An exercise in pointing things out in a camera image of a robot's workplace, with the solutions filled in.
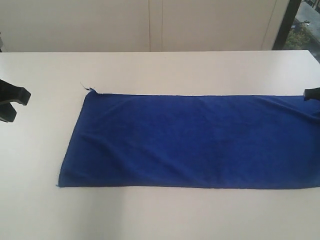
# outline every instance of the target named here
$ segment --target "blue towel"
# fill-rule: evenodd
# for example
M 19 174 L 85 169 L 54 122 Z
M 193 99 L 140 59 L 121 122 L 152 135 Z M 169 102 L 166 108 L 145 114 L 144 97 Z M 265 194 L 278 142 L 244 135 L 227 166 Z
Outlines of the blue towel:
M 85 97 L 60 187 L 320 187 L 320 101 L 302 96 Z

